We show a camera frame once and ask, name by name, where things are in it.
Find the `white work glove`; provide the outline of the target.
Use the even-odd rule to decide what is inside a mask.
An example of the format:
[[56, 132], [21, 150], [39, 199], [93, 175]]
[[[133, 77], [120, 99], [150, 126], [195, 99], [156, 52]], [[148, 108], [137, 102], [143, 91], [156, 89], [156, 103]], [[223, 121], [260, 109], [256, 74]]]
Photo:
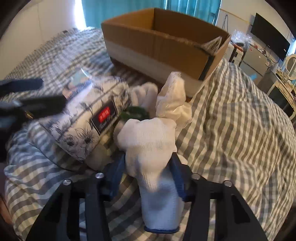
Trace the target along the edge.
[[116, 139], [139, 186], [145, 230], [152, 233], [177, 232], [184, 208], [168, 167], [177, 151], [175, 131], [175, 121], [167, 118], [130, 119]]

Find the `light blue tissue pack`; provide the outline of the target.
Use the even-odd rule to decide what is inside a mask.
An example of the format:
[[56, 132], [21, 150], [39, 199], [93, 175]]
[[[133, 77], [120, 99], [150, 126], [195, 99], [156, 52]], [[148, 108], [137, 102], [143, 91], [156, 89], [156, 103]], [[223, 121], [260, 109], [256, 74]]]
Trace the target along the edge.
[[77, 71], [69, 78], [68, 83], [64, 86], [62, 94], [67, 100], [71, 100], [82, 90], [88, 87], [92, 83], [92, 76], [82, 68]]

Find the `floral blue tissue pack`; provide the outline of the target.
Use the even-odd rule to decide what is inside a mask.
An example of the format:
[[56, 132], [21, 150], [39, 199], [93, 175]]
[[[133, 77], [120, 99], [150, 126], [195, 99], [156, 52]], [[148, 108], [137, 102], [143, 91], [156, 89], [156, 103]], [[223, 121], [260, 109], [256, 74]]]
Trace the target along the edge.
[[118, 76], [100, 76], [71, 89], [62, 113], [40, 124], [59, 147], [82, 162], [129, 105], [128, 83]]

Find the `green item among gloves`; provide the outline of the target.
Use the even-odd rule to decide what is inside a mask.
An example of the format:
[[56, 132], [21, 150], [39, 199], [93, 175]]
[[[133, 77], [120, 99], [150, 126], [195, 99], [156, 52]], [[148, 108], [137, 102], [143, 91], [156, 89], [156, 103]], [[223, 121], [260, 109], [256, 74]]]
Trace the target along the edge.
[[120, 120], [126, 122], [129, 119], [143, 121], [150, 119], [150, 117], [144, 108], [140, 106], [129, 106], [120, 114]]

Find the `translucent plastic bag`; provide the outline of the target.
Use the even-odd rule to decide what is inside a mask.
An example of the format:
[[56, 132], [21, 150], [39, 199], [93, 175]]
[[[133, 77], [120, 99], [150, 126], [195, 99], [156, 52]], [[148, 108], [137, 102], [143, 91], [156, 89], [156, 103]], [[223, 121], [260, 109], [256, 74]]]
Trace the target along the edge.
[[159, 92], [156, 117], [173, 120], [178, 132], [192, 121], [192, 108], [186, 102], [185, 81], [180, 72], [171, 72]]

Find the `teal curtain middle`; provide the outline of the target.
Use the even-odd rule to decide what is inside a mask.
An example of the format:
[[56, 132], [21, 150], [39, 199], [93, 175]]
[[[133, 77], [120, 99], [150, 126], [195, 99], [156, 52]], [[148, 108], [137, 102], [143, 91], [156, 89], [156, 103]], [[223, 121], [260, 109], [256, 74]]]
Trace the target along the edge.
[[82, 0], [87, 27], [101, 28], [101, 23], [132, 11], [147, 8], [166, 8], [164, 0]]

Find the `teal curtain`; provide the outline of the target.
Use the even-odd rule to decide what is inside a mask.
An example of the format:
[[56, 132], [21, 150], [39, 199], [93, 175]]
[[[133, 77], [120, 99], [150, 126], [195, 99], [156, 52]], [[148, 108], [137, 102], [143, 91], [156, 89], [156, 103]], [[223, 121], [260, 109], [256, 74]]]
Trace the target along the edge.
[[172, 0], [165, 9], [177, 11], [216, 25], [222, 0]]
[[87, 27], [101, 28], [101, 23], [132, 11], [147, 8], [166, 8], [164, 0], [82, 0]]

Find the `white rolled glove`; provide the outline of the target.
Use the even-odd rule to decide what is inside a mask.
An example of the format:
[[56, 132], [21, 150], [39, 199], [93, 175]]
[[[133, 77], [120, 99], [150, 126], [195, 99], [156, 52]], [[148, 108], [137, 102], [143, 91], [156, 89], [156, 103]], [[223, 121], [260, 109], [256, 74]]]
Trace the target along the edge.
[[132, 106], [139, 106], [146, 111], [155, 110], [158, 95], [158, 87], [151, 82], [132, 88], [130, 98]]

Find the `white dressing table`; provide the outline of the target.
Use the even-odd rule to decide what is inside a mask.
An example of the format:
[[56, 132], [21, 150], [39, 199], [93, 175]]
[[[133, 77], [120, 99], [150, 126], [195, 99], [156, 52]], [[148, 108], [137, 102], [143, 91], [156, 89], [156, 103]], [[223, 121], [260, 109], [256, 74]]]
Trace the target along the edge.
[[267, 95], [271, 96], [271, 93], [275, 89], [278, 90], [281, 93], [281, 95], [283, 96], [283, 98], [286, 100], [286, 102], [288, 103], [287, 105], [289, 105], [292, 108], [292, 113], [287, 114], [289, 119], [292, 120], [293, 118], [295, 118], [295, 98], [292, 95], [292, 90], [290, 90], [283, 83], [283, 81], [281, 79], [279, 79], [279, 77], [271, 70], [267, 71], [264, 76], [272, 81], [272, 85], [269, 88]]

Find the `grey mini fridge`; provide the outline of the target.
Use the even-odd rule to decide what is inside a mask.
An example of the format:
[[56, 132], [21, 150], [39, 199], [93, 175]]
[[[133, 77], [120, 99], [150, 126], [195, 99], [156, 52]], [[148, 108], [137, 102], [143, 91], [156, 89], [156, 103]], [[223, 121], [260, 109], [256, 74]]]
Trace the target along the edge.
[[270, 62], [257, 48], [249, 45], [239, 67], [252, 79], [261, 78], [267, 72]]

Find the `brown cardboard box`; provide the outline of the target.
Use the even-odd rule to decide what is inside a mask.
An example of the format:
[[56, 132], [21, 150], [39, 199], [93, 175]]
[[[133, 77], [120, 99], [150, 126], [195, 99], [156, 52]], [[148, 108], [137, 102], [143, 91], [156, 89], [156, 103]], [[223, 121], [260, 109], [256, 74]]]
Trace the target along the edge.
[[[101, 24], [111, 61], [119, 62], [164, 84], [171, 72], [180, 72], [187, 97], [193, 97], [217, 68], [231, 35], [215, 25], [176, 11], [142, 9]], [[217, 37], [215, 55], [201, 45]]]

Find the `oval vanity mirror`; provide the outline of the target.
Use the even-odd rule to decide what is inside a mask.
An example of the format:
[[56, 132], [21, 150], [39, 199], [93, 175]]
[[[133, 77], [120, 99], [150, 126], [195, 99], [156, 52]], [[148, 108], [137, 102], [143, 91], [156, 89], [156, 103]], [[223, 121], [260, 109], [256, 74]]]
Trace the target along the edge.
[[289, 80], [295, 80], [295, 67], [296, 67], [296, 54], [288, 55], [285, 58], [285, 71], [284, 73], [287, 73]]

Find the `white suitcase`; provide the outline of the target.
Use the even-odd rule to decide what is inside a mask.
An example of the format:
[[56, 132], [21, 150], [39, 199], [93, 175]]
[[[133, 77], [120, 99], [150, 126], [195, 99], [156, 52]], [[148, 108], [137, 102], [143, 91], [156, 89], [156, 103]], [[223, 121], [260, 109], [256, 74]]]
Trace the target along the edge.
[[234, 44], [233, 42], [230, 42], [223, 57], [228, 62], [231, 62], [235, 65], [239, 65], [242, 61], [243, 55], [243, 49], [240, 46]]

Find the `teal curtain right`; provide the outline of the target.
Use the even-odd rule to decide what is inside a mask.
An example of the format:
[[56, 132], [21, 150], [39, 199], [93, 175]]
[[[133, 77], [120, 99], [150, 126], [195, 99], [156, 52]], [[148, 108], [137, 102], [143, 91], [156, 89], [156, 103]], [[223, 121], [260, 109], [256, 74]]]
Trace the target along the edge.
[[216, 25], [222, 0], [172, 0], [165, 9], [177, 11]]

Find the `black wall television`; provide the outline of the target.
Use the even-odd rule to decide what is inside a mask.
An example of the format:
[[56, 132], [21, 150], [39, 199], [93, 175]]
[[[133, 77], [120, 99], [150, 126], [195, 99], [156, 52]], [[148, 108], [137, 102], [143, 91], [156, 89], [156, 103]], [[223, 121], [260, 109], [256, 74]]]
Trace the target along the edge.
[[283, 61], [290, 48], [289, 41], [270, 22], [256, 13], [250, 31]]

